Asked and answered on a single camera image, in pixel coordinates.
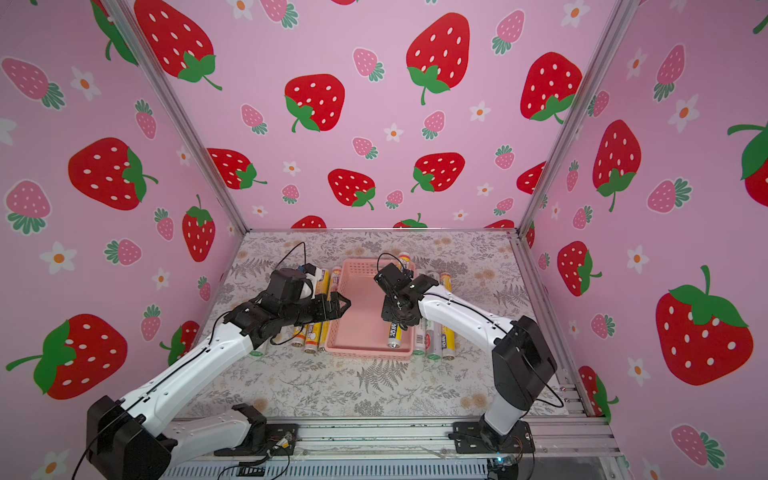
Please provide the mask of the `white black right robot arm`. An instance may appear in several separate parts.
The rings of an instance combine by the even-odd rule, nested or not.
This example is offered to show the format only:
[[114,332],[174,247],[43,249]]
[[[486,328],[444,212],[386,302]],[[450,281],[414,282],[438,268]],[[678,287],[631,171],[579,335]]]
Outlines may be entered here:
[[478,421],[479,440],[500,452],[513,445],[513,430],[530,411],[557,371],[557,363],[535,320],[494,315],[470,304],[437,280],[417,277],[390,264],[374,281],[384,292],[382,319],[404,329],[420,321],[445,326],[486,351],[491,358],[496,398]]

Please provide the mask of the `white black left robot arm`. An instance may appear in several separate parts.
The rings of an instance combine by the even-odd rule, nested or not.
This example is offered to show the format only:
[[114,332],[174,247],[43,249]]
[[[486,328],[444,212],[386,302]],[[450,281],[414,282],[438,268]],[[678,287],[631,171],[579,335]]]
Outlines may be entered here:
[[87,412],[81,456],[106,479],[158,479],[168,469],[220,450],[270,454],[286,439],[270,439],[267,421],[241,403],[229,411],[182,425],[175,418],[204,387],[286,326],[340,319],[351,302],[316,292],[314,266],[272,272],[267,288],[224,314],[180,360],[144,385],[114,400],[104,396]]

